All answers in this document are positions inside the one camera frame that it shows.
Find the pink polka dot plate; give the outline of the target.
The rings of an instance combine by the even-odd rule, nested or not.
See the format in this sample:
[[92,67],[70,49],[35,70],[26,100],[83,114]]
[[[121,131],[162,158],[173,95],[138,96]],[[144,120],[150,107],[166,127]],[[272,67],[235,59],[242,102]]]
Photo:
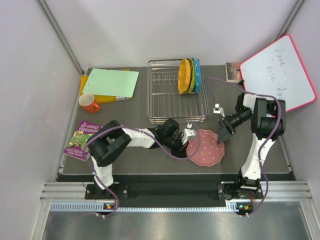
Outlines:
[[218,144],[218,134],[211,130],[200,129],[199,139],[188,141],[186,154],[189,159],[201,167],[219,164],[225,156],[225,144]]

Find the blue polka dot plate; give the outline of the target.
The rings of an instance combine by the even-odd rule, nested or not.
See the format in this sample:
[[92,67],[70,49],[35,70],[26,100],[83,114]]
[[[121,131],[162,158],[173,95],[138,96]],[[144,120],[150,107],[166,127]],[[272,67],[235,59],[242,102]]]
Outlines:
[[198,58],[193,58],[194,71],[195,71],[195,92],[198,93],[201,90],[202,76],[201,76],[201,65]]

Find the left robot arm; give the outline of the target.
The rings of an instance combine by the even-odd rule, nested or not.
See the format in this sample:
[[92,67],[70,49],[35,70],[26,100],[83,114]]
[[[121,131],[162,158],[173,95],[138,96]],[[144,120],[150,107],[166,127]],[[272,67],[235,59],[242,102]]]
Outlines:
[[91,136],[84,147],[93,164],[94,183],[86,187],[86,199],[108,199],[114,191],[113,163],[127,147],[157,149],[167,147],[176,158],[187,157],[188,140],[196,137],[192,125],[180,131],[174,119],[168,119],[154,128],[124,128],[112,120]]

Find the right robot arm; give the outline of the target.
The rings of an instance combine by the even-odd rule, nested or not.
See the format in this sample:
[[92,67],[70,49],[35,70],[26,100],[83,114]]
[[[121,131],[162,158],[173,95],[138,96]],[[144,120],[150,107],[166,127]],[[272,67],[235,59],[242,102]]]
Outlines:
[[246,198],[259,191],[263,165],[269,150],[286,129],[286,102],[272,97],[242,93],[238,96],[235,113],[218,119],[217,143],[222,144],[236,133],[236,127],[250,120],[252,144],[235,183],[221,184],[224,199]]

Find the orange polka dot plate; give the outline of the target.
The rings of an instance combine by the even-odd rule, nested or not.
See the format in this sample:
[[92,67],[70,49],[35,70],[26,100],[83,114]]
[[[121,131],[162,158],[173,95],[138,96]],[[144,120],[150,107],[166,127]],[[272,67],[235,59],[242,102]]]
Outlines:
[[178,70],[178,92],[182,95],[185,94],[191,82],[191,64],[187,58],[183,58],[179,65]]

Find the green polka dot plate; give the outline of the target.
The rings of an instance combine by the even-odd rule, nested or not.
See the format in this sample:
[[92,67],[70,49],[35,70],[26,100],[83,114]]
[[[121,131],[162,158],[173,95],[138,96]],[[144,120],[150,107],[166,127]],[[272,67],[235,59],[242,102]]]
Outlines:
[[188,88],[187,93],[190,94],[190,93],[192,93],[194,91],[196,77],[195,77],[194,60],[192,58],[189,58],[188,61],[189,61],[189,64],[190,64],[190,83],[189,83],[189,88]]

